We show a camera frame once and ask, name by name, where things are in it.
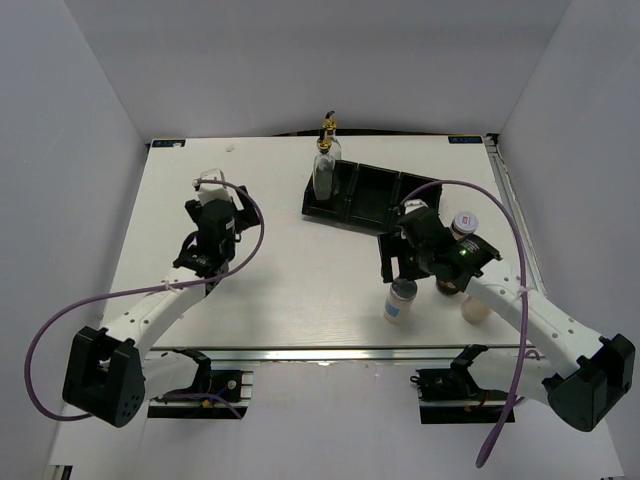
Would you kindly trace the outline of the brown jar red lid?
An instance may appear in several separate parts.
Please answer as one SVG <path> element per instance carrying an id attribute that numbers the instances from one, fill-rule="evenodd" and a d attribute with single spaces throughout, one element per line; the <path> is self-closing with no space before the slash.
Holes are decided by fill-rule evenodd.
<path id="1" fill-rule="evenodd" d="M 451 282 L 445 282 L 442 280 L 436 280 L 437 290 L 445 296 L 454 296 L 460 292 L 460 290 Z"/>

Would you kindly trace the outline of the white shaker silver lid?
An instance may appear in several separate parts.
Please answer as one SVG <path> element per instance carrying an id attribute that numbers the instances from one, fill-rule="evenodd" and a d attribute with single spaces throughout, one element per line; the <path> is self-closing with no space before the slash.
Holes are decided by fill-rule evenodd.
<path id="1" fill-rule="evenodd" d="M 418 286 L 414 280 L 396 278 L 389 287 L 383 315 L 391 323 L 405 322 L 410 316 Z"/>

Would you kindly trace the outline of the clear jar with beige powder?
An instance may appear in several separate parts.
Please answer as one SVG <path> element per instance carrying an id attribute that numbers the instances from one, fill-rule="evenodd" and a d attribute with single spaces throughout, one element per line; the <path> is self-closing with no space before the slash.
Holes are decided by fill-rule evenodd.
<path id="1" fill-rule="evenodd" d="M 461 315 L 470 324 L 484 322 L 492 313 L 492 309 L 476 297 L 468 296 L 461 305 Z"/>

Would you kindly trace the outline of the clear glass oil bottle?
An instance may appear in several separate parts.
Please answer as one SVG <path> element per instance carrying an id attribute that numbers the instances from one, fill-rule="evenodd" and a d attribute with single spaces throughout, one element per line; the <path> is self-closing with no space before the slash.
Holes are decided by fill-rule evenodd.
<path id="1" fill-rule="evenodd" d="M 336 195 L 339 190 L 338 180 L 337 180 L 337 162 L 342 159 L 342 147 L 336 136 L 337 123 L 335 121 L 334 115 L 335 115 L 334 111 L 329 111 L 326 113 L 323 121 L 322 133 L 319 136 L 320 138 L 323 135 L 327 135 L 332 140 L 331 153 L 335 157 L 334 183 L 333 183 L 334 194 L 332 196 Z"/>

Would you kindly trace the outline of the glass bottle with dark contents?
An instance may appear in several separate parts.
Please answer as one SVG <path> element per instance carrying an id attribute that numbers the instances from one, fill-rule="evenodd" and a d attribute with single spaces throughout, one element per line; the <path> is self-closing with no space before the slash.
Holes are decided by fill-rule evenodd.
<path id="1" fill-rule="evenodd" d="M 318 153 L 314 159 L 312 186 L 317 201 L 328 201 L 334 194 L 335 157 L 331 153 L 332 140 L 321 136 L 317 141 Z"/>

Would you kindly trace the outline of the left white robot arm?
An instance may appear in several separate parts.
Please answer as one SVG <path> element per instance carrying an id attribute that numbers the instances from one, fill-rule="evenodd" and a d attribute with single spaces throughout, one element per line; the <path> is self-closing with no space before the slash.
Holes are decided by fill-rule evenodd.
<path id="1" fill-rule="evenodd" d="M 242 233 L 264 219 L 245 187 L 237 200 L 232 184 L 198 180 L 197 197 L 185 208 L 196 225 L 161 284 L 100 328 L 82 328 L 73 338 L 63 400 L 114 427 L 123 427 L 150 399 L 180 395 L 199 399 L 211 387 L 211 362 L 201 352 L 179 347 L 149 358 L 160 337 L 233 274 Z"/>

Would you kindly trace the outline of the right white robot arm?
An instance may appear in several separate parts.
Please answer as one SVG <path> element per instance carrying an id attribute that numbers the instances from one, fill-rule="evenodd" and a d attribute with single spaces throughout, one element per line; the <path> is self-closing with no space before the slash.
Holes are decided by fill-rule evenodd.
<path id="1" fill-rule="evenodd" d="M 381 276 L 449 282 L 519 330 L 541 354 L 525 360 L 518 393 L 590 432 L 630 390 L 635 347 L 580 324 L 535 290 L 527 291 L 499 251 L 480 236 L 455 239 L 438 213 L 421 206 L 379 235 Z"/>

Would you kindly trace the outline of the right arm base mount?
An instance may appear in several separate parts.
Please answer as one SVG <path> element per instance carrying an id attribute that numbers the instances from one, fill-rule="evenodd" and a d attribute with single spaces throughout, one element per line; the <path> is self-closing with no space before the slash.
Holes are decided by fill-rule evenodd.
<path id="1" fill-rule="evenodd" d="M 471 345 L 447 368 L 420 369 L 410 377 L 419 399 L 422 425 L 496 423 L 506 404 L 502 390 L 481 389 L 468 369 L 489 348 Z"/>

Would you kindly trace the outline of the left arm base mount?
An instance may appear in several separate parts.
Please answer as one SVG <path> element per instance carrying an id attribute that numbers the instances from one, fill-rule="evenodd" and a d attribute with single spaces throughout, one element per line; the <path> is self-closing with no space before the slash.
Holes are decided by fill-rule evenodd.
<path id="1" fill-rule="evenodd" d="M 247 413 L 253 373 L 219 368 L 193 349 L 174 349 L 145 362 L 147 416 L 152 419 L 241 420 Z"/>

